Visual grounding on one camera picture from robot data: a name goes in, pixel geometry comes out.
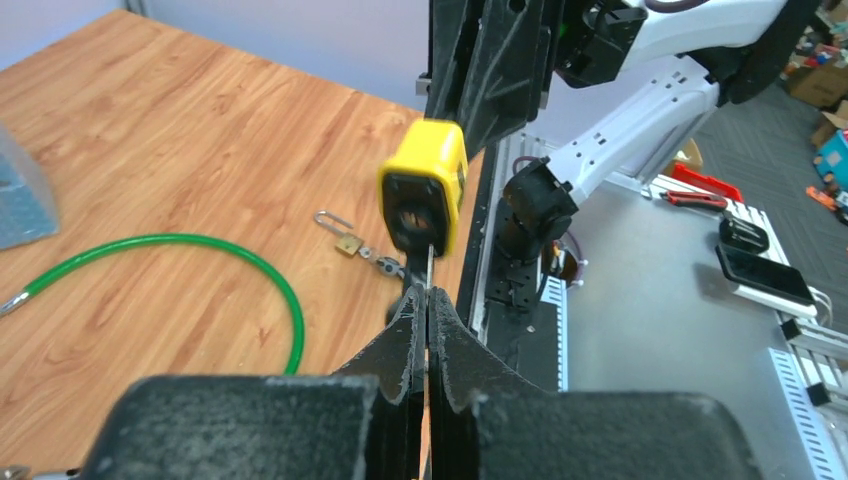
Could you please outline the small brass padlock with keys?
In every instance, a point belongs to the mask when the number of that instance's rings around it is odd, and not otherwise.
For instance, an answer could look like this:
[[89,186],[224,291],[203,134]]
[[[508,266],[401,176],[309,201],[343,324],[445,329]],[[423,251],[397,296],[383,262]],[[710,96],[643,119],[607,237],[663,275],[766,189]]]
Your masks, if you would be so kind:
[[319,210],[313,215],[316,224],[332,232],[336,237],[334,248],[343,255],[359,257],[376,268],[382,275],[403,280],[406,272],[401,263],[387,255],[379,253],[353,232],[353,224],[327,210]]

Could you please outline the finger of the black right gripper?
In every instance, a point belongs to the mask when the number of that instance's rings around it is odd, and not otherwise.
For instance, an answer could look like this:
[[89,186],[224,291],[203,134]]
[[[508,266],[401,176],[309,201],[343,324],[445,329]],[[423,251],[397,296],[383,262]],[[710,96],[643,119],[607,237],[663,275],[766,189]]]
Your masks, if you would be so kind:
[[457,110],[472,158],[538,113],[550,29],[543,1],[487,1]]
[[429,3],[430,84],[424,116],[457,123],[489,123],[491,105],[481,96],[482,84],[472,76],[478,37],[485,31],[488,1],[431,1]]

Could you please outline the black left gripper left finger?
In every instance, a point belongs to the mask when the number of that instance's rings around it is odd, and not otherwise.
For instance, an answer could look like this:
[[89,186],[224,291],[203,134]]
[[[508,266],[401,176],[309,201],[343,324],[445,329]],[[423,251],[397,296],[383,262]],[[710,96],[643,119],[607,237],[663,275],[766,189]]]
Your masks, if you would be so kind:
[[410,479],[419,470],[426,292],[325,376],[158,375],[131,385],[84,479]]

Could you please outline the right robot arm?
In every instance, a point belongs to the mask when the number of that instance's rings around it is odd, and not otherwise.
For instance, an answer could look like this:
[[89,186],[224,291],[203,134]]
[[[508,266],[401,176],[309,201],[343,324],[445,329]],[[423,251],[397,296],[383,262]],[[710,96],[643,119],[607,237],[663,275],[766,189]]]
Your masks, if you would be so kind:
[[814,1],[433,1],[425,114],[457,123],[474,156],[534,121],[554,78],[578,113],[625,80],[631,94],[520,172],[496,250],[521,262],[562,235],[628,161],[655,161],[726,104],[764,90]]

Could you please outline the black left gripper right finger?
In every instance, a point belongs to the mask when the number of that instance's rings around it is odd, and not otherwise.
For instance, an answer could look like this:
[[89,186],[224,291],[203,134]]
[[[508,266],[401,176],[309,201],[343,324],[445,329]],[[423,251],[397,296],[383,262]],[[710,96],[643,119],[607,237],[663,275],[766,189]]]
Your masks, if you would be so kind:
[[758,479],[730,411],[690,392],[537,388],[428,293],[432,475],[436,479]]

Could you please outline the yellow padlock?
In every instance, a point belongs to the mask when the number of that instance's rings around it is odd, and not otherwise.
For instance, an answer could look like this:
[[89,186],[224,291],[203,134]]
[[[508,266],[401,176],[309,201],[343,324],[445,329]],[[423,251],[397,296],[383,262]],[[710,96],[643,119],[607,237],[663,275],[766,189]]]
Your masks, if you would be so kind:
[[468,176],[463,131],[422,118],[377,170],[380,211],[393,245],[408,255],[448,255],[456,241]]

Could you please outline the black-headed key bunch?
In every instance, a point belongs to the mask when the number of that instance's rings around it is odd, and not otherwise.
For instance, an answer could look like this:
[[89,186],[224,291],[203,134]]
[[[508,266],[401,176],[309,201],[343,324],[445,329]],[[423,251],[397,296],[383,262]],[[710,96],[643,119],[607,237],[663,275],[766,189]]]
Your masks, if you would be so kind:
[[407,291],[415,285],[421,285],[425,291],[432,287],[435,248],[428,245],[422,250],[406,254],[404,266],[403,287],[398,298],[389,305],[385,315],[385,325],[388,326],[397,314],[400,304]]

